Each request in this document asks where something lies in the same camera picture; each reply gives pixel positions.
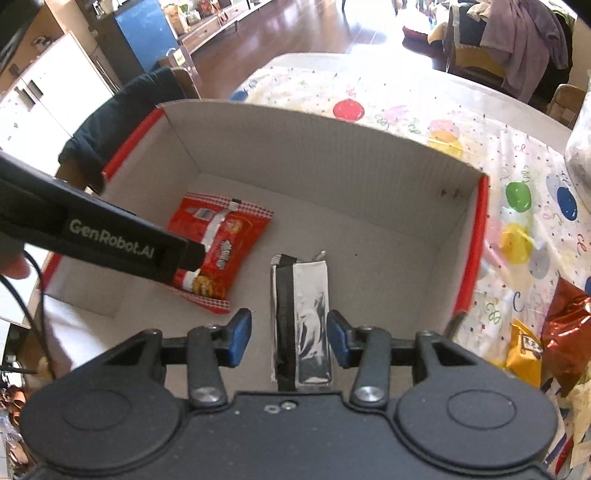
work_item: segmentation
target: white cardboard box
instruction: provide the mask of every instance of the white cardboard box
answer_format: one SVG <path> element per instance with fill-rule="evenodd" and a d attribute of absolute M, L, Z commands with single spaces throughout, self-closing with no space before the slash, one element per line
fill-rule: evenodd
<path fill-rule="evenodd" d="M 271 257 L 310 259 L 326 250 L 330 307 L 352 325 L 393 336 L 443 332 L 469 308 L 482 253 L 488 178 L 405 138 L 306 113 L 241 103 L 161 105 L 105 172 L 103 198 L 166 226 L 187 191 L 257 203 L 275 212 L 229 293 L 252 310 L 240 367 L 222 373 L 229 393 L 274 390 L 270 380 Z M 146 328 L 184 336 L 225 324 L 148 280 L 63 258 L 48 270 L 47 315 L 74 367 Z M 348 391 L 354 371 L 333 367 Z M 392 375 L 392 394 L 411 385 Z M 184 369 L 167 387 L 186 396 Z"/>

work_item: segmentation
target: tablecloth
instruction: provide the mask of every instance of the tablecloth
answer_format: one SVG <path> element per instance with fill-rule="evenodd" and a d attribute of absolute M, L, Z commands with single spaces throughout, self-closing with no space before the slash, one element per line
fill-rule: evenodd
<path fill-rule="evenodd" d="M 473 306 L 454 340 L 502 364 L 519 319 L 538 336 L 558 276 L 591 287 L 591 217 L 577 197 L 564 157 L 486 113 L 430 93 L 431 76 L 413 82 L 371 74 L 266 67 L 237 90 L 248 103 L 354 121 L 441 150 L 491 178 L 484 255 Z"/>

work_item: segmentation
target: cabinet handle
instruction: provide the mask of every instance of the cabinet handle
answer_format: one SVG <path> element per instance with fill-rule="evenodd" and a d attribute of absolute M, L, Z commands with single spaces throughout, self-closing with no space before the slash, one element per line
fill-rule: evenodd
<path fill-rule="evenodd" d="M 36 105 L 35 100 L 31 98 L 31 95 L 29 95 L 26 90 L 20 89 L 19 87 L 14 87 L 14 89 L 29 110 Z"/>
<path fill-rule="evenodd" d="M 30 80 L 29 81 L 29 88 L 33 92 L 33 95 L 35 95 L 38 99 L 41 99 L 41 97 L 43 96 L 43 92 L 37 86 L 37 84 L 35 83 L 35 80 Z"/>

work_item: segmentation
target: wall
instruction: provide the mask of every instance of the wall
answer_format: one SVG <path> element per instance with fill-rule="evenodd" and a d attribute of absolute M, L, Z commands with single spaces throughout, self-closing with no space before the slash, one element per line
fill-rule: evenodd
<path fill-rule="evenodd" d="M 570 72 L 569 83 L 583 90 L 587 90 L 589 77 L 587 70 L 591 69 L 591 28 L 583 20 L 577 19 L 573 32 L 573 69 Z"/>
<path fill-rule="evenodd" d="M 25 33 L 25 37 L 17 51 L 14 54 L 8 67 L 0 75 L 0 92 L 7 90 L 14 82 L 14 77 L 10 74 L 8 69 L 12 64 L 16 64 L 20 71 L 23 71 L 27 66 L 37 58 L 39 51 L 31 45 L 31 42 L 39 35 L 51 37 L 54 40 L 60 38 L 64 34 L 62 27 L 54 18 L 47 4 L 41 7 L 39 13 L 33 20 L 33 23 Z"/>
<path fill-rule="evenodd" d="M 52 11 L 57 22 L 60 24 L 64 32 L 71 31 L 86 54 L 92 59 L 97 60 L 105 69 L 106 74 L 117 85 L 121 86 L 117 75 L 111 68 L 105 55 L 98 47 L 94 35 L 88 30 L 88 22 L 84 15 L 78 8 L 75 0 L 46 0 L 46 5 Z"/>

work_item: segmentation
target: cable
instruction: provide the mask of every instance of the cable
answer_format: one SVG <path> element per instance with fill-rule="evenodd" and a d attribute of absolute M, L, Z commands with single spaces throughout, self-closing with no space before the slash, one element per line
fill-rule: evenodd
<path fill-rule="evenodd" d="M 33 370 L 32 368 L 16 368 L 9 367 L 7 365 L 0 365 L 0 372 L 8 372 L 22 375 L 37 375 L 37 370 Z"/>
<path fill-rule="evenodd" d="M 53 366 L 51 364 L 50 356 L 49 356 L 49 347 L 47 346 L 47 329 L 46 329 L 46 323 L 45 323 L 45 283 L 43 281 L 43 273 L 41 272 L 41 268 L 39 267 L 39 264 L 35 261 L 33 256 L 29 252 L 27 252 L 26 250 L 23 250 L 23 253 L 25 255 L 25 258 L 27 260 L 29 260 L 29 263 L 35 269 L 35 272 L 37 272 L 37 278 L 39 280 L 39 294 L 40 294 L 39 321 L 41 322 L 41 329 L 40 330 L 41 330 L 41 338 L 43 340 L 42 348 L 43 348 L 43 353 L 45 354 L 45 356 L 47 358 L 47 370 L 49 371 L 49 374 L 51 375 L 51 379 L 55 380 L 56 373 L 53 371 Z"/>
<path fill-rule="evenodd" d="M 39 328 L 37 327 L 37 324 L 35 323 L 33 316 L 31 315 L 31 312 L 29 312 L 29 309 L 25 305 L 21 296 L 18 294 L 16 288 L 14 288 L 14 286 L 3 275 L 0 275 L 0 283 L 2 283 L 8 289 L 10 294 L 17 301 L 18 306 L 21 308 L 21 310 L 24 313 L 25 317 L 27 318 L 29 324 L 31 325 L 31 330 L 33 331 L 33 334 L 35 335 L 37 342 L 39 342 L 39 345 L 41 346 L 41 349 L 43 350 L 43 354 L 47 358 L 47 369 L 49 371 L 49 374 L 51 375 L 51 378 L 54 380 L 56 378 L 56 375 L 55 375 L 55 372 L 53 371 L 53 366 L 50 361 L 49 349 L 47 347 L 47 341 L 46 341 L 45 302 L 44 302 L 45 285 L 43 284 L 41 269 L 39 268 L 39 265 L 37 265 L 37 262 L 35 262 L 33 257 L 27 251 L 24 251 L 24 254 L 25 254 L 26 259 L 29 260 L 29 262 L 31 263 L 31 265 L 33 266 L 35 271 L 37 272 L 37 275 L 39 276 L 39 289 L 40 289 L 40 294 L 41 294 L 41 298 L 40 298 L 41 330 L 39 330 Z"/>

